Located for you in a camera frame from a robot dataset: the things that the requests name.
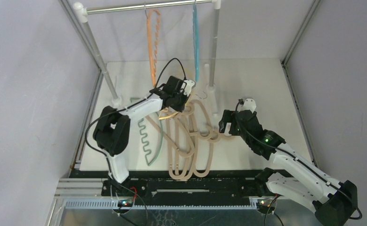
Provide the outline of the yellow wire hanger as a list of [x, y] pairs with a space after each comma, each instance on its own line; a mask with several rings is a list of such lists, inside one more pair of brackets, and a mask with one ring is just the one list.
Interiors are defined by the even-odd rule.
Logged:
[[[208, 97], [206, 86], [208, 82], [210, 74], [210, 65], [208, 63], [205, 63], [202, 68], [200, 69], [200, 80], [197, 84], [197, 87], [193, 87], [192, 93], [190, 94], [190, 97], [188, 99], [188, 102], [185, 104], [187, 106], [190, 101], [192, 100], [204, 100]], [[166, 120], [169, 118], [174, 118], [179, 116], [179, 112], [172, 112], [169, 110], [169, 108], [162, 109], [159, 113], [164, 113], [165, 116], [159, 116], [159, 120]]]

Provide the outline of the orange wire hanger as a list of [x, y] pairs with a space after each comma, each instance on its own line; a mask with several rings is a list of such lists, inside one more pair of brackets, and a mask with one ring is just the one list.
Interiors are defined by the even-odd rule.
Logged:
[[146, 14], [147, 49], [150, 65], [150, 75], [153, 87], [156, 86], [156, 64], [158, 52], [161, 13], [158, 9], [151, 9]]

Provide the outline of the blue wire hanger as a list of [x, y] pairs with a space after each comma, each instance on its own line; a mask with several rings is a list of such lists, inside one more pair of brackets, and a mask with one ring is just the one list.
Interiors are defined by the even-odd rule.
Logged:
[[194, 47], [194, 64], [195, 64], [195, 81], [199, 81], [200, 75], [200, 51], [199, 51], [199, 29], [198, 29], [198, 16], [197, 16], [197, 5], [196, 2], [193, 5], [192, 13], [192, 24], [193, 24], [193, 47]]

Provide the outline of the beige plastic hanger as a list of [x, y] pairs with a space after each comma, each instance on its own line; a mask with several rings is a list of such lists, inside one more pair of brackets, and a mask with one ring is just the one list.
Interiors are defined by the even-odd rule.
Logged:
[[[194, 116], [196, 118], [197, 126], [195, 129], [205, 133], [207, 131], [205, 123], [206, 119], [203, 116], [203, 112], [200, 107], [196, 105], [196, 110], [194, 111]], [[192, 177], [204, 178], [207, 176], [211, 170], [212, 158], [214, 153], [214, 144], [209, 143], [206, 140], [202, 140], [196, 137], [197, 155]]]
[[[206, 119], [205, 126], [206, 126], [207, 131], [205, 133], [202, 133], [198, 131], [197, 129], [195, 129], [195, 127], [197, 126], [196, 118], [194, 116], [196, 105], [200, 107], [201, 111], [203, 112], [203, 116]], [[192, 120], [193, 129], [190, 129], [188, 132], [191, 137], [195, 136], [199, 139], [206, 140], [209, 143], [213, 143], [213, 144], [218, 143], [221, 140], [227, 140], [227, 141], [233, 140], [233, 136], [228, 137], [224, 134], [219, 133], [217, 130], [213, 128], [211, 124], [210, 116], [206, 108], [204, 107], [204, 105], [199, 100], [192, 100], [187, 104], [187, 106], [190, 107], [190, 110], [191, 110], [191, 113], [189, 114], [189, 116], [190, 116], [190, 119]]]
[[196, 137], [189, 135], [193, 129], [190, 107], [178, 117], [155, 122], [150, 116], [145, 119], [159, 132], [160, 142], [167, 145], [168, 173], [173, 180], [187, 181], [193, 174], [197, 155]]

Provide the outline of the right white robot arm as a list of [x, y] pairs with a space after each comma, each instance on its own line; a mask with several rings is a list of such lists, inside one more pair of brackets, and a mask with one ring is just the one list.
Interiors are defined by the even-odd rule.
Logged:
[[285, 177], [275, 169], [262, 170], [255, 177], [260, 196], [274, 193], [286, 197], [310, 210], [324, 226], [343, 226], [350, 219], [362, 219], [356, 185], [329, 176], [303, 158], [276, 132], [264, 129], [256, 111], [224, 110], [220, 133], [228, 123], [230, 135], [240, 136], [256, 155], [290, 174]]

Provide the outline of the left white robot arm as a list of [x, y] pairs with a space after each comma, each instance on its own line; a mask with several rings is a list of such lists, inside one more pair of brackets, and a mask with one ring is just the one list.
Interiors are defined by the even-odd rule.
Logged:
[[112, 189], [119, 196], [126, 196], [131, 189], [130, 182], [126, 180], [129, 171], [122, 155], [129, 143], [131, 125], [164, 108], [183, 112], [195, 85], [193, 80], [170, 76], [165, 84], [153, 88], [147, 96], [127, 107], [103, 108], [95, 122], [92, 137], [106, 157], [109, 176], [114, 180]]

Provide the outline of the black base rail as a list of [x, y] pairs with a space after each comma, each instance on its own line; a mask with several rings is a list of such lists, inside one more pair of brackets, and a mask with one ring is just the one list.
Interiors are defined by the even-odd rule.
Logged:
[[131, 198], [135, 204], [150, 207], [230, 207], [246, 206], [251, 198], [286, 198], [295, 203], [312, 201], [313, 194], [306, 192], [298, 198], [287, 191], [272, 192], [264, 184], [267, 176], [277, 176], [279, 185], [292, 179], [285, 170], [217, 170], [204, 178], [194, 176], [185, 181], [174, 180], [166, 171], [132, 171], [121, 186], [109, 181], [106, 171], [73, 170], [72, 179], [100, 179], [101, 196]]

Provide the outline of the white clothes rack frame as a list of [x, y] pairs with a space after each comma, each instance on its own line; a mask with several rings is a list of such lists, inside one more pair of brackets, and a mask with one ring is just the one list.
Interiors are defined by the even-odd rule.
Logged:
[[214, 77], [215, 77], [215, 64], [216, 64], [216, 52], [217, 52], [217, 41], [218, 41], [218, 25], [219, 25], [219, 15], [220, 15], [220, 8], [221, 8], [221, 1], [220, 0], [179, 0], [179, 1], [168, 1], [168, 2], [158, 2], [158, 3], [150, 3], [146, 4], [143, 3], [142, 5], [127, 5], [127, 6], [118, 6], [118, 7], [99, 7], [99, 8], [86, 8], [80, 2], [76, 2], [73, 4], [73, 9], [75, 14], [80, 21], [84, 33], [87, 35], [89, 45], [94, 51], [94, 57], [102, 72], [106, 74], [107, 84], [109, 85], [109, 89], [113, 95], [114, 99], [118, 99], [118, 95], [115, 91], [114, 85], [111, 82], [110, 76], [106, 71], [106, 65], [104, 60], [101, 56], [100, 50], [97, 46], [96, 40], [93, 36], [91, 31], [88, 16], [93, 14], [103, 14], [103, 13], [111, 13], [111, 12], [120, 12], [120, 11], [130, 11], [130, 10], [151, 10], [157, 9], [162, 7], [172, 7], [172, 6], [180, 6], [180, 5], [194, 5], [196, 2], [197, 4], [201, 3], [212, 3], [214, 5], [214, 22], [213, 22], [213, 43], [212, 43], [212, 57], [210, 65], [210, 74], [209, 74], [209, 81], [206, 87], [208, 99], [211, 103], [211, 110], [213, 114], [218, 113], [218, 104], [216, 98], [216, 88], [214, 84]]

